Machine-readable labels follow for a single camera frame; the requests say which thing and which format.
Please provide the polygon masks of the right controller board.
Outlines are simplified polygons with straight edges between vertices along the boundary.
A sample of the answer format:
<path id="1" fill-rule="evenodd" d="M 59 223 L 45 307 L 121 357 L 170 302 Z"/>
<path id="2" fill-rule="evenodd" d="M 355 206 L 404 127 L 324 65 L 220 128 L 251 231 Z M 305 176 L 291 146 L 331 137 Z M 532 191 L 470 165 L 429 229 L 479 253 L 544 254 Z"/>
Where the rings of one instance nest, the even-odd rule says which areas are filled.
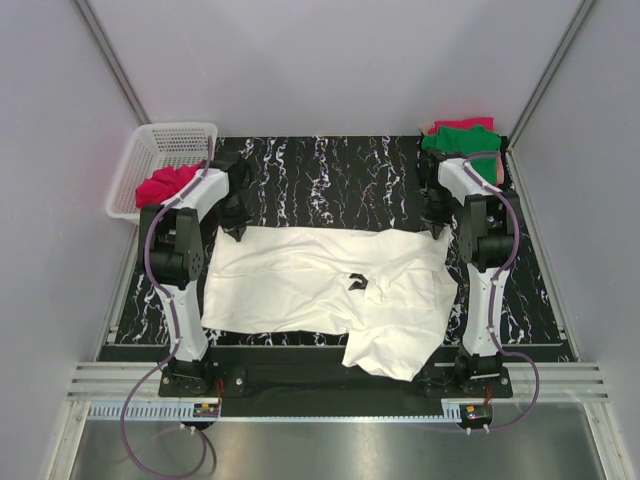
<path id="1" fill-rule="evenodd" d="M 468 422 L 490 423 L 493 409 L 489 404 L 467 405 L 461 408 L 462 419 Z"/>

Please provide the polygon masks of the crumpled pink t-shirt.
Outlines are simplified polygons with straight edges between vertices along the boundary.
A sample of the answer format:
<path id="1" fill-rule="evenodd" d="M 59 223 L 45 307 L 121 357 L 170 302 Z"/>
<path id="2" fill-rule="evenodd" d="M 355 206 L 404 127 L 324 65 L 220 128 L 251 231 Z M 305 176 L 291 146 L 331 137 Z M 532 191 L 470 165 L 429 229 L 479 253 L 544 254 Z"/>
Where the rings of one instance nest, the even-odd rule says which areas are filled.
<path id="1" fill-rule="evenodd" d="M 135 189 L 135 205 L 142 209 L 147 205 L 161 204 L 179 193 L 200 171 L 201 164 L 167 166 L 153 172 Z"/>

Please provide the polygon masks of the folded green t-shirt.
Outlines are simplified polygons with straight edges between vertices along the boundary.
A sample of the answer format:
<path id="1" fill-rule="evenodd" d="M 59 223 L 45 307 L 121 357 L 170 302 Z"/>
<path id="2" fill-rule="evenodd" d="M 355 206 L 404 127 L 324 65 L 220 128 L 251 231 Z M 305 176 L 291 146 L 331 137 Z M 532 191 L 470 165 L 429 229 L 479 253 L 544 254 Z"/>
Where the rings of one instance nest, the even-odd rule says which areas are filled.
<path id="1" fill-rule="evenodd" d="M 426 135 L 421 140 L 421 148 L 439 150 L 443 153 L 461 153 L 470 156 L 482 152 L 499 152 L 502 137 L 482 126 L 470 130 L 441 127 L 437 134 Z M 476 172 L 493 186 L 496 182 L 495 161 L 497 157 L 478 157 L 471 161 Z"/>

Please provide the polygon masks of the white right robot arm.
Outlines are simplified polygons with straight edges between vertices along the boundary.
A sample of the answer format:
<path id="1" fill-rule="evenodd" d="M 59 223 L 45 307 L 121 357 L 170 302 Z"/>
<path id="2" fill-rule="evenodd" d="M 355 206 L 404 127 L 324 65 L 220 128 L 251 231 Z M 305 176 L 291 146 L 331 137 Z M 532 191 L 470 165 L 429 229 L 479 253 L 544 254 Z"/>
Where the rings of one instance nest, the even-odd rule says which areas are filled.
<path id="1" fill-rule="evenodd" d="M 520 243 L 519 197 L 486 180 L 473 159 L 430 149 L 418 166 L 427 231 L 438 239 L 459 216 L 458 252 L 469 277 L 467 324 L 452 374 L 461 389 L 500 379 L 501 305 Z"/>

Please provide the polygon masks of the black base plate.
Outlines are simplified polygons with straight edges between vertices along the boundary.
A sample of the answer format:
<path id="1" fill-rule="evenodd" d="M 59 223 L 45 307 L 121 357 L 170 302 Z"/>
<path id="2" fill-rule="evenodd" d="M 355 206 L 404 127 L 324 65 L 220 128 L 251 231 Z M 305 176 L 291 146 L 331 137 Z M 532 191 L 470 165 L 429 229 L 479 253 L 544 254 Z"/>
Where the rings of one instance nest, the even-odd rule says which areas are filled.
<path id="1" fill-rule="evenodd" d="M 341 347 L 214 347 L 202 381 L 165 370 L 162 397 L 220 399 L 224 418 L 420 418 L 441 415 L 443 401 L 513 396 L 508 373 L 470 389 L 453 382 L 454 354 L 437 352 L 412 381 L 374 376 L 342 365 Z"/>

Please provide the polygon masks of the left controller board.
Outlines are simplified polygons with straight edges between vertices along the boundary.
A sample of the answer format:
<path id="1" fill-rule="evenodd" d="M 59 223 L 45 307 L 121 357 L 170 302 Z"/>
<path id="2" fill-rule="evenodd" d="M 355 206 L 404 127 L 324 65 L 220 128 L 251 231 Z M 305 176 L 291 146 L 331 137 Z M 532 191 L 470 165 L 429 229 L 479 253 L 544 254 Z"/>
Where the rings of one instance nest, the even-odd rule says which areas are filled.
<path id="1" fill-rule="evenodd" d="M 194 418 L 217 418 L 219 416 L 219 403 L 195 403 L 193 408 Z"/>

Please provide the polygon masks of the controller board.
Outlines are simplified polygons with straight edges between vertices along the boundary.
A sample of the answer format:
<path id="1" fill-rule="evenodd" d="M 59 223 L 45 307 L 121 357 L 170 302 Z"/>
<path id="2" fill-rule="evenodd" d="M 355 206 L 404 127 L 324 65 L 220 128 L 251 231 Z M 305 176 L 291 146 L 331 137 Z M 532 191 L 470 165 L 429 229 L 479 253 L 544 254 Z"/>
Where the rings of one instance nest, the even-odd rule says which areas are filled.
<path id="1" fill-rule="evenodd" d="M 462 419 L 468 422 L 490 423 L 493 409 L 489 404 L 467 405 L 461 408 Z"/>
<path id="2" fill-rule="evenodd" d="M 194 418 L 217 418 L 219 416 L 219 403 L 195 403 L 193 408 Z"/>

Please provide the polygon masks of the white printed t-shirt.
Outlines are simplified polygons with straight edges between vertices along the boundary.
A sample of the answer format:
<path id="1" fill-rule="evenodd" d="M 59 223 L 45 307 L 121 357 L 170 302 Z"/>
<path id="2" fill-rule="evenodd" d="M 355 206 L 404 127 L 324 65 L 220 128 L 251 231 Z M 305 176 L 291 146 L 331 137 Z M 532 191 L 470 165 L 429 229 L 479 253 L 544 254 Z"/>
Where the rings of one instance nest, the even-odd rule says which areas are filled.
<path id="1" fill-rule="evenodd" d="M 201 324 L 242 334 L 345 335 L 342 364 L 411 381 L 443 343 L 458 285 L 452 233 L 250 226 L 219 233 Z"/>

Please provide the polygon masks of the folded peach t-shirt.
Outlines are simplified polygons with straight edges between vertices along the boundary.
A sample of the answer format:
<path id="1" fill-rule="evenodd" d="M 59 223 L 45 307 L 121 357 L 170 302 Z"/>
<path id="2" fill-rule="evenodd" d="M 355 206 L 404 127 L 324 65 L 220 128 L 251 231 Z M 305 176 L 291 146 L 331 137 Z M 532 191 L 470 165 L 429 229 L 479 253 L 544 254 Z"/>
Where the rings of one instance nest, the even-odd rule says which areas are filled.
<path id="1" fill-rule="evenodd" d="M 496 169 L 496 186 L 502 186 L 506 180 L 506 168 L 504 166 L 504 160 L 501 155 L 496 158 L 495 161 L 495 169 Z"/>

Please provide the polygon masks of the aluminium rail frame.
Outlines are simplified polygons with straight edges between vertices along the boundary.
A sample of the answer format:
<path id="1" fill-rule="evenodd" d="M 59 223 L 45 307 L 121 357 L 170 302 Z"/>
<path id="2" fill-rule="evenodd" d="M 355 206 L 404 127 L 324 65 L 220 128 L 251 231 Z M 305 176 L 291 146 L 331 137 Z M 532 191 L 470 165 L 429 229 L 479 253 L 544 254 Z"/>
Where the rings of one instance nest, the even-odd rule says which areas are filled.
<path id="1" fill-rule="evenodd" d="M 225 365 L 225 387 L 161 398 L 145 363 L 77 367 L 50 479 L 621 479 L 597 367 L 509 365 L 508 398 L 433 397 L 329 352 Z M 126 394 L 149 373 L 124 424 Z"/>

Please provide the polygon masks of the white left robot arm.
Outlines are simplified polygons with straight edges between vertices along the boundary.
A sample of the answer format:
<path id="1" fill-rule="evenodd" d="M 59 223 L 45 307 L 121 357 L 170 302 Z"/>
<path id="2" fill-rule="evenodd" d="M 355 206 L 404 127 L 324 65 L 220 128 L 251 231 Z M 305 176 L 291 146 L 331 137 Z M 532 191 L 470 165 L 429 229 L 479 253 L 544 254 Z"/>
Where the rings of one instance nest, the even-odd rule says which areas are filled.
<path id="1" fill-rule="evenodd" d="M 210 376 L 197 295 L 205 268 L 201 224 L 211 215 L 223 233 L 239 242 L 251 222 L 241 191 L 252 180 L 245 159 L 224 154 L 198 166 L 177 193 L 140 210 L 138 263 L 162 302 L 171 346 L 160 367 L 174 377 L 202 381 Z"/>

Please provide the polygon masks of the black marble pattern mat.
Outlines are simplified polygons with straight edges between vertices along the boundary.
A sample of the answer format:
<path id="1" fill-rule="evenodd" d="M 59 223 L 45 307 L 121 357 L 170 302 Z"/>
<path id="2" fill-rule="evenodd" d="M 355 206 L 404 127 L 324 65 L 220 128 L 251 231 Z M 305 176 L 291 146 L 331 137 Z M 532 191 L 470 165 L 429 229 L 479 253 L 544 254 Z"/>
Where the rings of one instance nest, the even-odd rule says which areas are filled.
<path id="1" fill-rule="evenodd" d="M 222 137 L 219 154 L 238 153 L 253 181 L 244 200 L 260 226 L 381 231 L 423 228 L 415 136 Z M 160 301 L 139 268 L 122 281 L 102 361 L 157 362 L 168 331 Z M 523 221 L 502 307 L 501 340 L 537 362 L 573 362 L 568 337 L 534 230 Z"/>

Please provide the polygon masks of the folded red t-shirt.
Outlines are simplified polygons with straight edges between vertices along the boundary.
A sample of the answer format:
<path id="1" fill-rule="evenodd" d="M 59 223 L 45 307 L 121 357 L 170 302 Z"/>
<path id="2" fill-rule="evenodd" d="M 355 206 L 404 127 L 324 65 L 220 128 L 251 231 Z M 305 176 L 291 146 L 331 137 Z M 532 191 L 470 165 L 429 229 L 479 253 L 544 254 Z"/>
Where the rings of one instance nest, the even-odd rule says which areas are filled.
<path id="1" fill-rule="evenodd" d="M 435 135 L 441 127 L 453 128 L 458 130 L 470 130 L 473 127 L 482 126 L 488 131 L 494 130 L 493 117 L 470 117 L 461 120 L 438 120 L 426 130 L 427 135 Z"/>

